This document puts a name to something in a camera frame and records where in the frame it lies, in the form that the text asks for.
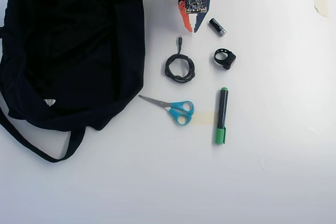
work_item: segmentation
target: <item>scissors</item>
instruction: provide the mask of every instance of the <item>scissors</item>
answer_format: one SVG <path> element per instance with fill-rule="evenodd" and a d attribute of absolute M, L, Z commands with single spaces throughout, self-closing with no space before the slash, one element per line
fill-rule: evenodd
<path fill-rule="evenodd" d="M 168 103 L 144 97 L 142 95 L 140 95 L 139 97 L 141 97 L 143 100 L 146 100 L 150 103 L 166 109 L 168 113 L 173 117 L 174 121 L 180 126 L 188 125 L 192 119 L 192 115 L 195 112 L 194 104 L 190 101 Z"/>

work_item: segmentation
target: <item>black wristband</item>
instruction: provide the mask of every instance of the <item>black wristband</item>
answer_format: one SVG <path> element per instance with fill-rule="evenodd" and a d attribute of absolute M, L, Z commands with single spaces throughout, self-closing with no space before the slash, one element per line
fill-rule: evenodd
<path fill-rule="evenodd" d="M 181 77 L 181 76 L 175 76 L 170 70 L 170 64 L 173 63 L 174 60 L 176 59 L 182 59 L 186 60 L 189 64 L 189 72 L 186 76 Z M 166 62 L 166 68 L 164 73 L 166 74 L 167 77 L 171 78 L 172 80 L 178 82 L 178 83 L 187 83 L 190 82 L 194 77 L 195 77 L 195 64 L 194 62 L 186 55 L 181 55 L 181 54 L 175 54 L 169 57 L 169 59 Z"/>
<path fill-rule="evenodd" d="M 220 54 L 220 53 L 224 53 L 227 55 L 226 59 L 224 60 L 221 60 L 221 59 L 218 59 L 217 58 L 217 54 Z M 236 61 L 236 56 L 234 55 L 233 52 L 227 50 L 227 49 L 224 49 L 224 48 L 221 48 L 221 49 L 218 49 L 216 52 L 215 52 L 215 61 L 222 65 L 223 68 L 225 68 L 226 70 L 229 70 L 232 65 L 235 63 Z"/>

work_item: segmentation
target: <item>tape strip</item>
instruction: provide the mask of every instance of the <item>tape strip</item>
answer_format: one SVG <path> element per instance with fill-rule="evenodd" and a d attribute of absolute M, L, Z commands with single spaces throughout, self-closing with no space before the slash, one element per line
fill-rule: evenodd
<path fill-rule="evenodd" d="M 328 18 L 328 0 L 314 0 L 316 11 Z"/>
<path fill-rule="evenodd" d="M 214 125 L 217 122 L 218 113 L 216 112 L 195 112 L 190 124 L 193 125 Z"/>

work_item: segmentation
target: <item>black tote bag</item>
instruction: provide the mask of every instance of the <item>black tote bag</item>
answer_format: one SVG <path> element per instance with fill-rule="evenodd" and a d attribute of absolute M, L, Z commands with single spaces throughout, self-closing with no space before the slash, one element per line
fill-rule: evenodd
<path fill-rule="evenodd" d="M 8 115 L 71 132 L 65 157 L 55 159 L 31 145 L 0 110 L 0 124 L 47 161 L 68 159 L 87 126 L 103 129 L 143 87 L 142 0 L 8 0 L 0 38 Z"/>

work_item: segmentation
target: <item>circuit board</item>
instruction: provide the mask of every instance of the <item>circuit board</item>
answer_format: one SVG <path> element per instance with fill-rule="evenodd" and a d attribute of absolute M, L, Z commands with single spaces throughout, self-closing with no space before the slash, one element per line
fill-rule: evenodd
<path fill-rule="evenodd" d="M 206 0 L 185 0 L 185 12 L 187 14 L 206 13 Z"/>

